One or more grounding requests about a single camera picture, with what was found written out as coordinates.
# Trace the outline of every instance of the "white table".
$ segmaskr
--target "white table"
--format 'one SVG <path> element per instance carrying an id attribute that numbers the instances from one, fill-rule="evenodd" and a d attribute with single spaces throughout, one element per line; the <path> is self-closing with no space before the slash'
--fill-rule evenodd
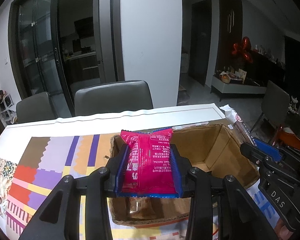
<path id="1" fill-rule="evenodd" d="M 215 104 L 95 114 L 9 125 L 0 135 L 0 158 L 18 163 L 31 137 L 57 137 L 145 130 L 224 119 Z M 0 217 L 5 232 L 5 220 Z"/>

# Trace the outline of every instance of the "pink wrapper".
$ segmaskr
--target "pink wrapper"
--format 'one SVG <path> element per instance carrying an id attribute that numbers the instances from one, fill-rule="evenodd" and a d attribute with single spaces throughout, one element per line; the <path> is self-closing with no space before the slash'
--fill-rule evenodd
<path id="1" fill-rule="evenodd" d="M 172 129 L 143 134 L 121 131 L 130 155 L 122 192 L 176 194 L 170 167 Z"/>

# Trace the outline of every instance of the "floral pattern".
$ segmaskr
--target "floral pattern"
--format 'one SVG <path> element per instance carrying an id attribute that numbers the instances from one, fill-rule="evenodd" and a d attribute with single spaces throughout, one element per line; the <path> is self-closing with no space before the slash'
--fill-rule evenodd
<path id="1" fill-rule="evenodd" d="M 7 197 L 17 164 L 0 158 L 0 216 L 5 218 Z"/>

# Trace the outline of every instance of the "chair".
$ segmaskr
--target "chair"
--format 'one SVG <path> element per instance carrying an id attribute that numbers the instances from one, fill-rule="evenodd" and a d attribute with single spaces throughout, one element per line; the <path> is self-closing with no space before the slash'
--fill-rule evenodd
<path id="1" fill-rule="evenodd" d="M 280 128 L 284 124 L 287 116 L 289 103 L 289 94 L 269 80 L 265 96 L 261 103 L 262 113 L 250 132 L 252 132 L 263 115 L 265 115 L 272 124 Z"/>
<path id="2" fill-rule="evenodd" d="M 17 103 L 18 123 L 54 120 L 57 118 L 47 92 L 42 92 Z"/>
<path id="3" fill-rule="evenodd" d="M 122 81 L 80 89 L 74 96 L 76 116 L 153 109 L 145 81 Z"/>

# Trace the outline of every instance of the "round logo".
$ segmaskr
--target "round logo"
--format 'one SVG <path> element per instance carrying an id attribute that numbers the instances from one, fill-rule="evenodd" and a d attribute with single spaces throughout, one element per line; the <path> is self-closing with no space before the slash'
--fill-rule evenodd
<path id="1" fill-rule="evenodd" d="M 241 120 L 240 116 L 238 116 L 238 114 L 235 115 L 235 119 L 239 122 L 242 122 L 242 120 Z"/>

